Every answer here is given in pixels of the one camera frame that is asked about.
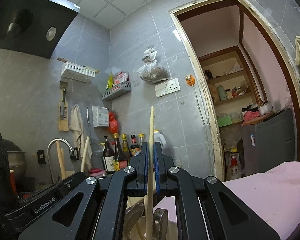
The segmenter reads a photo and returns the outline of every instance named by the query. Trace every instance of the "peeling door frame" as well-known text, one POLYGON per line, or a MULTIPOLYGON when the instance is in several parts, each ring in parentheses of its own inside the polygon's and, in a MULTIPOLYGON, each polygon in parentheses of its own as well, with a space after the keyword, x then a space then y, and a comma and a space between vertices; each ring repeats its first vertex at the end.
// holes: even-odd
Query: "peeling door frame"
MULTIPOLYGON (((186 48, 186 52, 190 58, 190 62, 192 64, 192 68, 194 70, 196 79, 199 83, 200 94, 202 96, 203 108, 202 112, 206 113, 208 116, 210 128, 211 128, 211 136, 212 136, 212 147, 213 147, 213 166, 214 166, 214 175, 224 181, 225 179, 225 169, 224 169, 224 156, 221 150, 221 140, 220 133, 217 123, 217 116, 214 110, 213 100, 210 95, 208 84, 205 80, 202 68, 200 66, 197 55, 194 52, 194 49, 186 35, 185 30, 183 29, 180 21, 177 18, 177 15, 180 15, 184 12, 190 11, 192 9, 205 6, 208 4, 221 2, 226 0, 196 0, 191 3, 187 3, 185 5, 181 5, 175 9, 169 11, 170 17, 172 18, 176 29, 180 35, 180 38, 186 48)), ((260 25, 265 29, 266 33, 270 36, 273 41, 276 49, 279 51, 285 66, 287 68, 287 73, 289 73, 295 92, 298 100, 298 107, 300 109, 300 85, 298 82, 297 74, 293 68, 293 63, 287 54, 287 50, 284 45, 281 43, 277 32, 274 30, 272 25, 266 20, 266 18, 253 6, 248 0, 238 0, 248 11, 250 11, 255 19, 260 23, 260 25)))

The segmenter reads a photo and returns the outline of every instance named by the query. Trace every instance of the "blue gripper pad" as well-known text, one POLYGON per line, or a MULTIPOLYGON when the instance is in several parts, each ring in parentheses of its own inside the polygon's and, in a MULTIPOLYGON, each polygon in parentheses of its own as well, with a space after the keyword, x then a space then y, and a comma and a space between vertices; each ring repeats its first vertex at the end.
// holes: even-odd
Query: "blue gripper pad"
POLYGON ((148 189, 148 166, 149 166, 149 144, 147 144, 147 150, 146 150, 146 165, 145 165, 145 187, 144 191, 145 194, 147 194, 148 189))
POLYGON ((155 188, 157 190, 157 195, 160 194, 160 175, 159 175, 159 163, 158 163, 158 154, 157 147, 155 143, 153 144, 153 157, 154 157, 154 174, 155 174, 155 188))

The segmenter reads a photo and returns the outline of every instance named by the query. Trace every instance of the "bottle label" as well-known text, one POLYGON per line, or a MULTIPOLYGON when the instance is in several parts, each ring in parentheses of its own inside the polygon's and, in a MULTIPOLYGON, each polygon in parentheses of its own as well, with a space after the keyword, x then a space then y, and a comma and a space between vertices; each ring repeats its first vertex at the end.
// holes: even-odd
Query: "bottle label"
POLYGON ((137 156, 137 155, 139 155, 139 153, 140 153, 139 148, 131 149, 132 156, 137 156))
POLYGON ((127 166, 128 166, 127 161, 120 161, 120 162, 114 161, 115 171, 121 170, 122 168, 125 168, 127 166))
POLYGON ((103 165, 105 166, 106 171, 115 171, 114 168, 114 159, 113 156, 110 157, 102 157, 103 165))

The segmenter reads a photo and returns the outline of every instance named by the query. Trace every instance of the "white plastic basket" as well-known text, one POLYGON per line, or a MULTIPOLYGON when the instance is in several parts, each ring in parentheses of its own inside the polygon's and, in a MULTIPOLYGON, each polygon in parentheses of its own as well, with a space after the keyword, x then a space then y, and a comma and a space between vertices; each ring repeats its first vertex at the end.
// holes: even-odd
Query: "white plastic basket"
POLYGON ((62 65, 61 77, 71 78, 88 83, 96 75, 96 71, 91 70, 72 62, 67 61, 62 65))

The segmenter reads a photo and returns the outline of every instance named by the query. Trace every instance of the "gray plastic basket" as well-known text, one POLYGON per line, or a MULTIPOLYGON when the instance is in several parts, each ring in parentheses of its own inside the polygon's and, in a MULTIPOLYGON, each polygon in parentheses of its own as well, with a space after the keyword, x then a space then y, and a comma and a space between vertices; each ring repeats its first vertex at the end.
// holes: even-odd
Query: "gray plastic basket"
POLYGON ((113 100, 131 91, 131 85, 129 81, 114 85, 101 95, 102 100, 113 100))

